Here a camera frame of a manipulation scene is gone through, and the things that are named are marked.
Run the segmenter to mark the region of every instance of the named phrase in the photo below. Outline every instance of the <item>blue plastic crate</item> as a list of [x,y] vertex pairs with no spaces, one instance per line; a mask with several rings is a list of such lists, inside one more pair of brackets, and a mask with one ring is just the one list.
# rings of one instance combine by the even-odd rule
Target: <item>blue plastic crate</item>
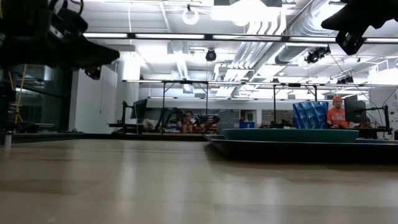
[[239,128],[256,128],[255,122],[240,122]]
[[328,127],[328,102],[303,102],[293,104],[297,129],[326,129]]

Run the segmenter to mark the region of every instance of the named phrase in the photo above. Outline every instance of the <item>wooden floor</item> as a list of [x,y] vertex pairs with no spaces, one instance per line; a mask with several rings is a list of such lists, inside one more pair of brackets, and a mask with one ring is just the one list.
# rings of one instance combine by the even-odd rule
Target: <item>wooden floor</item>
[[397,171],[229,161],[205,142],[15,144],[0,223],[396,224]]

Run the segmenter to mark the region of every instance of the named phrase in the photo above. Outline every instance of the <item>orange hat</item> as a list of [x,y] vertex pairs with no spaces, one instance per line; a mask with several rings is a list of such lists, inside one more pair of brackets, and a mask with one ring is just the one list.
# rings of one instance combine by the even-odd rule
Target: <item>orange hat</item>
[[343,101],[343,99],[342,99],[341,96],[335,96],[335,97],[333,97],[333,105],[335,104],[335,101],[336,101],[336,100],[341,100],[341,101]]

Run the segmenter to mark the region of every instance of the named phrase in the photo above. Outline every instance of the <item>man in orange shirt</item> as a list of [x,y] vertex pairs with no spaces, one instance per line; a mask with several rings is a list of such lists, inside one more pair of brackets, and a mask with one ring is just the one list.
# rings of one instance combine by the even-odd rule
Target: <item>man in orange shirt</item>
[[341,96],[333,98],[333,108],[328,112],[328,123],[338,128],[341,125],[344,128],[350,128],[351,123],[346,121],[346,112],[343,106],[343,99]]

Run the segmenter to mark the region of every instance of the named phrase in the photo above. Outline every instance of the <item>blue box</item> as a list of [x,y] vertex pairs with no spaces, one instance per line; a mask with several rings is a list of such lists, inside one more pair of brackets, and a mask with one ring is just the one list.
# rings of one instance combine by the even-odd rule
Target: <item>blue box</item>
[[256,128],[256,122],[240,122],[239,128]]

